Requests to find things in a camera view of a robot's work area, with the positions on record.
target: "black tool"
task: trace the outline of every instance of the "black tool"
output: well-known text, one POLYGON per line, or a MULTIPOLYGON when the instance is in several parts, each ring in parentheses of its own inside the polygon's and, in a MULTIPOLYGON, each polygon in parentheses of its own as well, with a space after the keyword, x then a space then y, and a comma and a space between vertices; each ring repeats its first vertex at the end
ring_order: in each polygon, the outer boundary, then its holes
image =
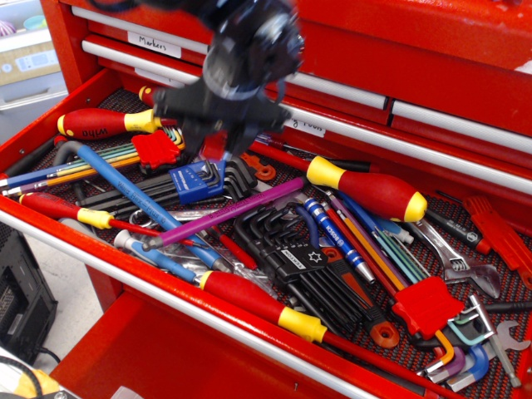
POLYGON ((289 209, 258 207, 234 223, 236 240, 281 289, 286 289, 331 331, 347 336, 368 316, 369 305, 328 266, 328 257, 310 245, 300 217, 289 209))
POLYGON ((469 248, 484 255, 487 255, 491 251, 490 245, 482 238, 482 234, 475 231, 469 231, 453 219, 448 219, 434 210, 427 209, 425 215, 428 219, 438 224, 447 233, 454 238, 459 239, 469 248))

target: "red tool case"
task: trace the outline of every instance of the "red tool case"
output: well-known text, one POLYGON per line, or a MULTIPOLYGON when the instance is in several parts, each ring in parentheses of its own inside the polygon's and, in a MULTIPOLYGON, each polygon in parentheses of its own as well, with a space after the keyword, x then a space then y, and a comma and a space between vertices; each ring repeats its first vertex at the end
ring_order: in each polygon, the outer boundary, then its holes
MULTIPOLYGON (((298 1, 304 62, 288 80, 283 138, 369 160, 423 194, 484 194, 532 235, 532 6, 510 3, 298 1)), ((182 12, 42 7, 71 95, 2 145, 0 170, 53 137, 68 111, 201 73, 211 35, 182 12)), ((0 197, 0 220, 90 265, 106 312, 52 374, 81 397, 111 397, 120 385, 144 398, 419 397, 12 199, 0 197)), ((532 298, 517 273, 503 280, 501 299, 532 298)), ((532 337, 528 314, 504 318, 532 337)), ((398 356, 408 365, 417 355, 398 356)), ((512 359, 520 389, 494 365, 471 397, 530 397, 530 349, 512 359)))

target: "adjustable wrench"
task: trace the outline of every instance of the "adjustable wrench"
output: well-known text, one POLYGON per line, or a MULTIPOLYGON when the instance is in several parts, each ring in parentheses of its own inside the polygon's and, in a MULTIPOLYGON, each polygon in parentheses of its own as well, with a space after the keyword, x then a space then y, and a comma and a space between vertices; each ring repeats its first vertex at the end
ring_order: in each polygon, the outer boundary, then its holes
POLYGON ((481 264, 456 252, 426 219, 408 223, 406 227, 438 258, 446 283, 469 281, 486 295, 499 297, 500 275, 493 264, 481 264))

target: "red handle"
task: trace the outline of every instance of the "red handle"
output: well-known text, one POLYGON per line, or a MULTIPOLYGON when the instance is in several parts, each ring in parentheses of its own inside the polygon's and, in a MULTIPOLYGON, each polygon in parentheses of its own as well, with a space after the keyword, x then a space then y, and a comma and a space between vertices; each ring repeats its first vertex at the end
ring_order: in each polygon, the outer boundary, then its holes
POLYGON ((155 105, 155 102, 153 100, 153 95, 156 89, 157 87, 143 86, 139 90, 140 100, 144 102, 149 108, 153 108, 153 106, 155 105))
POLYGON ((259 286, 236 274, 212 272, 202 289, 274 324, 278 324, 285 308, 259 286))
POLYGON ((100 140, 127 131, 124 117, 121 112, 83 108, 59 118, 57 128, 72 139, 100 140))
MULTIPOLYGON (((405 217, 411 207, 417 190, 406 181, 395 176, 378 173, 360 173, 345 171, 338 182, 338 189, 368 209, 385 219, 412 221, 405 217)), ((421 219, 422 213, 416 213, 414 219, 421 219)))
POLYGON ((23 195, 20 198, 20 203, 52 219, 77 219, 77 213, 81 209, 77 205, 48 193, 30 193, 23 195))

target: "cable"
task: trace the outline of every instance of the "cable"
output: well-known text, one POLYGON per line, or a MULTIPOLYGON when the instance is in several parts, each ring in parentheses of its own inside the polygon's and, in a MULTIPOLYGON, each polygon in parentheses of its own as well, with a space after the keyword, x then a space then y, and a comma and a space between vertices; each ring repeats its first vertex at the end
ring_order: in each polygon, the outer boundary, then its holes
POLYGON ((20 371, 22 371, 24 374, 27 375, 27 377, 32 382, 33 386, 35 387, 35 392, 37 393, 37 398, 42 397, 42 388, 41 383, 39 380, 37 380, 37 377, 35 377, 35 374, 33 374, 33 371, 30 370, 28 367, 26 367, 24 364, 20 363, 19 361, 12 359, 10 357, 0 356, 0 363, 7 364, 8 366, 13 366, 15 368, 18 368, 20 371))
POLYGON ((52 352, 50 349, 47 349, 45 347, 40 347, 39 348, 39 352, 40 353, 46 353, 47 355, 50 355, 53 360, 55 360, 57 362, 57 364, 61 363, 61 359, 59 358, 58 355, 56 355, 54 352, 52 352))

